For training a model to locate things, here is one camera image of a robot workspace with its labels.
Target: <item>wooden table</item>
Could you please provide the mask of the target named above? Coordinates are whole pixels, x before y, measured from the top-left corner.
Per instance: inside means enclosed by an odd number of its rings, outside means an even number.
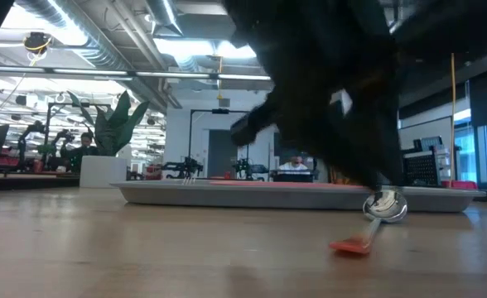
[[[116,190],[0,192],[0,297],[487,297],[487,204],[409,214],[368,257],[328,249],[367,223],[130,205]]]

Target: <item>man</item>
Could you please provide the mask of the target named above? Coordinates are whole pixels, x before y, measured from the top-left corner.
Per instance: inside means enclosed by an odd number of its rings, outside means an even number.
[[[302,164],[302,157],[300,156],[292,156],[289,162],[279,166],[278,169],[281,171],[285,171],[282,174],[310,175],[310,172],[308,171],[308,167]]]
[[[98,148],[91,146],[93,143],[93,135],[90,132],[81,134],[81,147],[73,150],[67,150],[67,142],[63,142],[60,149],[60,155],[63,158],[68,158],[70,161],[70,171],[73,173],[80,173],[81,160],[84,156],[97,156],[99,154]]]

